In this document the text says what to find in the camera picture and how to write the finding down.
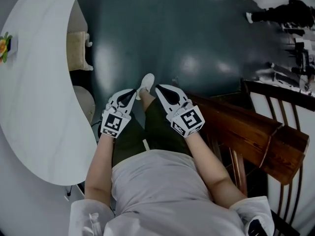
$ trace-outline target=white sleeve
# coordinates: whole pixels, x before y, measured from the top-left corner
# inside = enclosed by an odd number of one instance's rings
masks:
[[[230,209],[236,211],[240,216],[245,225],[245,233],[247,236],[251,235],[249,228],[255,221],[259,221],[267,236],[273,235],[275,225],[267,197],[243,199],[232,205]]]
[[[75,201],[71,205],[69,236],[102,236],[114,213],[105,204],[90,199]]]

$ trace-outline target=white curved table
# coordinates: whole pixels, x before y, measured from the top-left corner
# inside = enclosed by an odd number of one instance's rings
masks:
[[[20,161],[58,185],[83,182],[96,149],[67,66],[74,1],[18,0],[1,32],[19,41],[17,53],[0,64],[1,128]]]

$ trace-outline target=flower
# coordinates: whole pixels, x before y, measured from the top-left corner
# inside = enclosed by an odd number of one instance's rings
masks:
[[[0,55],[2,56],[6,51],[6,41],[4,39],[0,40]]]

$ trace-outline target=dark gray floor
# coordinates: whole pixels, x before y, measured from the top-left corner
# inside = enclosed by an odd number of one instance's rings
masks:
[[[237,91],[265,62],[283,63],[276,24],[250,25],[251,0],[79,0],[94,45],[91,61],[98,108],[115,92],[156,83],[201,95]]]

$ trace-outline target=white shoe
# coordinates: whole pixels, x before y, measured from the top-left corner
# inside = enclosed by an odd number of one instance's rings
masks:
[[[250,24],[252,24],[252,23],[253,23],[253,21],[252,21],[252,14],[246,12],[246,17],[247,17],[248,22],[249,22]]]
[[[141,86],[137,90],[136,100],[141,100],[139,92],[142,88],[145,88],[148,92],[150,92],[153,84],[154,84],[154,75],[152,73],[148,73],[146,76],[143,77]]]

